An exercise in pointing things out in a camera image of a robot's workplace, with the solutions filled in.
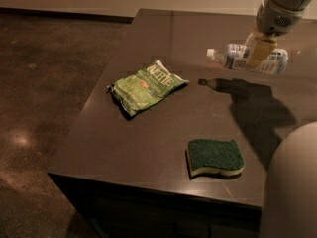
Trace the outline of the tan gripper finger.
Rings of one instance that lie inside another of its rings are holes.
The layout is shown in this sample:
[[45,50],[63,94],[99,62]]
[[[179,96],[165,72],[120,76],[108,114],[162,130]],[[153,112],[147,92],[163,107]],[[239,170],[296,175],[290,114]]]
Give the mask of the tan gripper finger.
[[247,66],[250,68],[258,67],[276,47],[277,41],[275,39],[262,38],[257,46],[249,47]]
[[247,47],[253,48],[260,43],[263,36],[264,36],[264,34],[258,30],[258,27],[256,25],[253,25],[250,33],[248,34],[248,36],[245,40],[245,45]]

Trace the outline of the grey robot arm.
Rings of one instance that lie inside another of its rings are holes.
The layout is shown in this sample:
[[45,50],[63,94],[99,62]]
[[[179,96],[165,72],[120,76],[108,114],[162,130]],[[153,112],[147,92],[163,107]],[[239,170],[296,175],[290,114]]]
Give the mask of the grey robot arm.
[[[263,0],[246,39],[255,68],[302,18],[311,0]],[[289,134],[271,160],[259,238],[317,238],[317,123]]]

